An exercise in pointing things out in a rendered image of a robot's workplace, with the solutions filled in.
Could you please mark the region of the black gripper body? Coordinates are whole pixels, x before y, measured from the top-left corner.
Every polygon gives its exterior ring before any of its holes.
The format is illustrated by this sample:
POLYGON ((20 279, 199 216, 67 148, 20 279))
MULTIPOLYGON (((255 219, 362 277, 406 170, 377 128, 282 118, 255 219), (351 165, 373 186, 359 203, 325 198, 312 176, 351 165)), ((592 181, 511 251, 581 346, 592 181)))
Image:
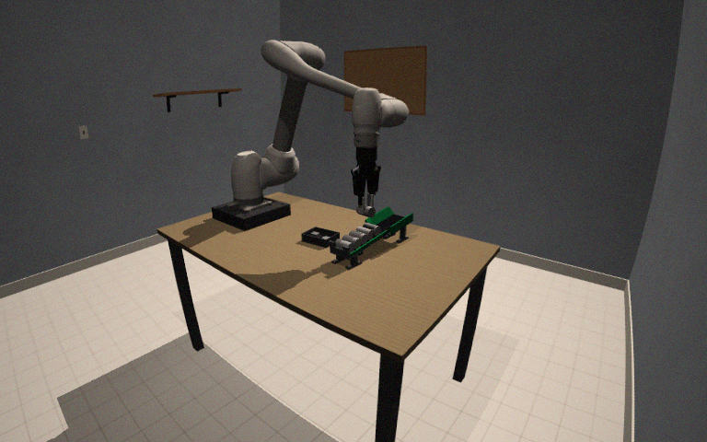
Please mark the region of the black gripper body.
POLYGON ((361 147, 356 147, 356 160, 357 160, 357 165, 356 167, 359 167, 359 172, 361 175, 365 175, 365 167, 369 167, 369 171, 367 175, 370 175, 370 167, 373 166, 374 169, 376 167, 376 160, 377 160, 377 147, 374 148, 361 148, 361 147), (375 162, 366 162, 366 161, 375 161, 375 162))

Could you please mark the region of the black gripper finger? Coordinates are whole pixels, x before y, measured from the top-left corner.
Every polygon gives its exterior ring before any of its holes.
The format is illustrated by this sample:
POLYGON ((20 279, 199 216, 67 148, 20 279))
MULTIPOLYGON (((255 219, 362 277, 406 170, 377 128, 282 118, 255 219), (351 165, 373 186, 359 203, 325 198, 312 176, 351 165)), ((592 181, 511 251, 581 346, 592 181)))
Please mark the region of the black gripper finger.
POLYGON ((365 181, 367 179, 368 170, 369 167, 365 167, 364 176, 359 173, 359 167, 351 170, 353 175, 353 194, 358 196, 358 213, 362 215, 365 214, 365 181))
POLYGON ((370 167, 370 175, 367 175, 367 205, 374 207, 374 195, 376 194, 378 190, 378 180, 379 180, 379 171, 381 170, 380 166, 376 166, 374 169, 373 166, 370 167), (374 178, 373 178, 374 177, 374 178), (375 189, 374 189, 375 188, 375 189))

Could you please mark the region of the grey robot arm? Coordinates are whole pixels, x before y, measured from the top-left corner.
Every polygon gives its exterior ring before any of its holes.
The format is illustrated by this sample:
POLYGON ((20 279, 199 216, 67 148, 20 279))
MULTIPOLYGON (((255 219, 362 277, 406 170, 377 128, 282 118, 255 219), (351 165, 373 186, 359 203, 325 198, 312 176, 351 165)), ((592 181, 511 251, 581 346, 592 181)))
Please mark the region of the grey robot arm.
POLYGON ((253 151, 241 152, 234 158, 231 169, 234 202, 226 204, 228 211, 250 213, 272 205, 263 199, 262 190, 286 183, 298 173, 299 162, 292 144, 307 82, 353 99, 354 145, 361 148, 379 146, 379 128, 401 125, 409 115, 401 100, 320 72, 325 53, 311 43, 266 41, 261 46, 261 55, 269 65, 287 74, 284 97, 273 143, 263 159, 253 151))

